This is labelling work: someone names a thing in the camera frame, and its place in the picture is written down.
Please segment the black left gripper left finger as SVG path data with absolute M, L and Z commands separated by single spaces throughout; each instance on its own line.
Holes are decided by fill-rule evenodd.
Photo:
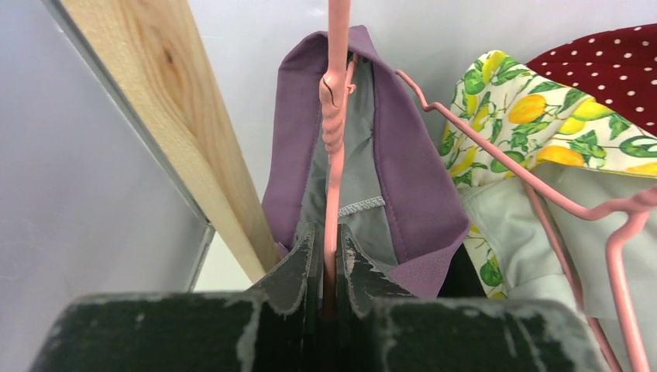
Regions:
M 309 223 L 294 248 L 251 288 L 266 297 L 261 321 L 277 329 L 314 329 L 322 276 L 324 228 Z

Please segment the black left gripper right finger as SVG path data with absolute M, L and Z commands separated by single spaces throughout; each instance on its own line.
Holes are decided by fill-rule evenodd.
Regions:
M 349 329 L 363 322 L 378 301 L 414 297 L 364 252 L 346 224 L 338 228 L 337 271 L 339 314 Z

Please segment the purple pleated skirt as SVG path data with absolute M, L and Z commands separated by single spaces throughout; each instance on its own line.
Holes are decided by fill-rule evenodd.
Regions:
M 419 298 L 480 297 L 463 241 L 470 222 L 426 126 L 364 26 L 349 31 L 360 58 L 349 98 L 339 220 L 380 267 Z M 318 84 L 328 38 L 315 32 L 282 60 L 263 210 L 274 240 L 291 248 L 324 222 L 327 153 Z

